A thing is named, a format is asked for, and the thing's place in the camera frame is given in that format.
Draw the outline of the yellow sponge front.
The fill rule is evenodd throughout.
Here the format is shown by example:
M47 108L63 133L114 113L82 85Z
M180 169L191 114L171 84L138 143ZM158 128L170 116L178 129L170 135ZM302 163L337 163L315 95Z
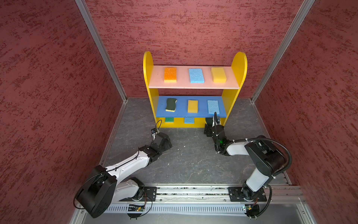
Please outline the yellow sponge front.
M188 100L188 113L198 113L198 101L197 100Z

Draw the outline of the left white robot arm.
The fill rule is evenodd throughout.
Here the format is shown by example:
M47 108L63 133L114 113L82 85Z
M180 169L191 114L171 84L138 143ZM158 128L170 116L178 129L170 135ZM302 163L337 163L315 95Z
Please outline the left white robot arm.
M155 162L170 148L172 144L169 136L154 132L151 144L140 147L134 155L108 167L96 166L76 193L74 200L78 201L92 218L99 217L112 203L124 199L153 201L146 195L145 185L138 178L124 180Z

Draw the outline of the perforated metal vent strip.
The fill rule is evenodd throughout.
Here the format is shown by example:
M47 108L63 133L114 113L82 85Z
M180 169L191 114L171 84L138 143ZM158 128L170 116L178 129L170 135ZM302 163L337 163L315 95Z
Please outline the perforated metal vent strip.
M138 213L149 212L150 214L224 214L244 215L246 208L241 204L154 204L135 206L129 204L111 205L105 213Z

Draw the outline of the blue sponge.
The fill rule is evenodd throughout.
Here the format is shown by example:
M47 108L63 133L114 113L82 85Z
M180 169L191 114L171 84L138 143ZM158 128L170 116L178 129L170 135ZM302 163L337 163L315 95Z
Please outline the blue sponge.
M205 83L205 79L203 76L202 69L199 68L191 68L189 69L189 77L191 84L203 84Z
M217 100L208 100L208 114L220 114L219 102Z
M193 117L186 117L186 118L184 118L184 123L185 123L185 124L194 124L194 123L195 123L195 118L193 118Z

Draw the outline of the orange sponge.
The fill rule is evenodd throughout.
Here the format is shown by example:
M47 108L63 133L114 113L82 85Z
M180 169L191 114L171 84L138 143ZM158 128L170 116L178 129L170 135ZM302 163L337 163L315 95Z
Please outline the orange sponge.
M176 67L165 67L164 82L165 83L176 83L177 82Z

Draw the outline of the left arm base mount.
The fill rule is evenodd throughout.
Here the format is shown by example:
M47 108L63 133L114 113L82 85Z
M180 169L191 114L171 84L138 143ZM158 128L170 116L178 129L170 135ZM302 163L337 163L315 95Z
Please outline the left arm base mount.
M140 187L138 192L133 197L133 200L141 201L141 200L149 200L149 201L156 201L157 195L157 187Z

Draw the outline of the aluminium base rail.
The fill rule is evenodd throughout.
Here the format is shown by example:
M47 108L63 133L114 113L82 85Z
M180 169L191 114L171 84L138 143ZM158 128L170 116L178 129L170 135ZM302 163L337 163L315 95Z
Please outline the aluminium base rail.
M157 195L155 203L174 204L174 203L241 203L253 204L247 202L231 202L228 195L228 187L241 187L241 185L223 185L223 184L157 184L147 185L148 187L157 187ZM266 202L258 202L265 204L270 201L271 204L306 204L307 200L299 186L293 185L271 185L272 190L264 188L266 193Z

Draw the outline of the aluminium corner post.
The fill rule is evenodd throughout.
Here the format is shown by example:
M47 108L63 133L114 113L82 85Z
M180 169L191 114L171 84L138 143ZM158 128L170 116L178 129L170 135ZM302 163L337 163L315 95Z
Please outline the aluminium corner post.
M84 19L86 26L92 36L92 39L94 40L97 49L103 59L104 64L106 65L106 68L112 78L112 81L118 91L118 93L121 96L121 99L124 103L127 103L127 95L125 93L125 90L119 80L119 77L117 75L117 72L114 68L114 65L110 59L110 56L105 48L105 45L100 37L100 34L98 32L98 29L96 28L96 25L92 19L92 16L90 14L90 11L88 9L88 6L84 0L75 0L76 5L82 15L82 18Z
M309 13L311 7L315 3L315 0L304 0L302 5L300 6L295 18L293 19L288 31L286 32L280 46L278 47L271 63L267 67L266 72L264 73L263 78L261 79L257 89L255 90L253 96L251 97L251 103L255 104L259 95L261 94L262 90L264 89L266 83L270 79L271 75L273 74L275 68L277 67L278 63L280 62L282 56L286 52L287 48L289 47L290 43L292 42L294 36L296 35L297 31L299 30L300 26L302 25L304 19L306 18L307 14Z

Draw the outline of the bright green yellow sponge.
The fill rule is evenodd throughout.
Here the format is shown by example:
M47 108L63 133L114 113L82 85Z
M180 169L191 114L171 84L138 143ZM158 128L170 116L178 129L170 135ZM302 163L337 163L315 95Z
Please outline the bright green yellow sponge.
M165 118L165 123L174 123L174 118Z

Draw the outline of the left aluminium corner post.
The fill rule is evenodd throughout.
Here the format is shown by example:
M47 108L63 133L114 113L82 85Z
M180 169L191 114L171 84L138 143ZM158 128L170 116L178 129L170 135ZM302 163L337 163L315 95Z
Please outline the left aluminium corner post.
M92 19L92 16L90 14L90 11L88 9L88 6L84 0L75 0L76 5L82 15L82 18L84 19L86 26L92 36L92 39L94 40L97 49L103 59L104 64L106 65L106 68L112 78L112 81L118 91L118 93L121 96L121 99L124 103L127 103L127 95L125 93L125 90L119 80L119 77L117 75L117 72L114 68L114 65L110 59L110 56L105 48L105 45L100 37L100 34L98 32L98 29L96 28L96 25Z

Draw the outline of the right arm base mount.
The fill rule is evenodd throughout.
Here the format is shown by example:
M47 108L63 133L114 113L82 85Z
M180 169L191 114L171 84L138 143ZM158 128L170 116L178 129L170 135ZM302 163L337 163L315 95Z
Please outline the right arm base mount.
M266 202L264 188L253 192L249 187L228 187L228 195L231 202Z

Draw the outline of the yellow wooden two-tier shelf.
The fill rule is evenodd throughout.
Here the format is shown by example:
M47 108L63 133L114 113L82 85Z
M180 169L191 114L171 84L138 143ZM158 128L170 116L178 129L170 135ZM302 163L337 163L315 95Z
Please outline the yellow wooden two-tier shelf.
M162 120L164 128L203 128L208 114L208 100L219 102L222 125L225 125L243 87L248 70L247 56L243 52L236 53L231 66L224 66L226 83L213 82L212 66L178 66L177 82L165 83L165 65L154 65L151 52L144 53L143 73L146 90L151 104L155 122ZM191 84L189 69L202 69L205 83ZM177 99L176 111L166 112L167 98ZM188 100L198 101L198 113L188 113ZM185 124L184 118L195 118L194 124ZM174 123L165 123L165 118L174 118Z

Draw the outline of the right aluminium corner post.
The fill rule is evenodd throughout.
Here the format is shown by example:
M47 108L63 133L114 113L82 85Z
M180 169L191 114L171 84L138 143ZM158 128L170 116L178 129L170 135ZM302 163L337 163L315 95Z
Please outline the right aluminium corner post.
M287 48L289 47L290 43L292 42L294 36L296 35L297 31L299 30L300 26L302 25L304 19L306 18L307 14L309 13L311 7L315 3L315 0L304 0L302 5L300 6L295 18L293 19L288 31L286 32L280 46L278 47L271 63L267 67L266 72L264 73L263 78L261 79L257 89L255 90L253 96L251 97L251 103L255 104L259 95L261 94L262 90L264 89L266 83L270 79L271 75L273 74L275 68L277 67L278 63L280 62L282 56L286 52Z

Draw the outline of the dark green wavy sponge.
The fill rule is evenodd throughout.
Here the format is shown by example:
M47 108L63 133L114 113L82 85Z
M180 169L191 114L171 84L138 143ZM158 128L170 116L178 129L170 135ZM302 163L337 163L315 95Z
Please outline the dark green wavy sponge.
M166 103L167 103L166 108L165 108L166 112L175 112L176 111L177 99L167 98Z
M213 126L213 118L205 118L206 124L210 127Z

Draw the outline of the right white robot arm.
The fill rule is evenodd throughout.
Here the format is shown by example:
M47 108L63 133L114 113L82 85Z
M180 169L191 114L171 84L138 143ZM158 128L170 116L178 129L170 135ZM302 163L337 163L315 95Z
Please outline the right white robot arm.
M218 124L205 125L204 134L211 137L217 153L224 156L249 156L255 165L251 176L244 182L239 198L251 202L258 198L264 187L285 172L292 164L292 155L279 142L260 135L256 138L229 140L224 126Z

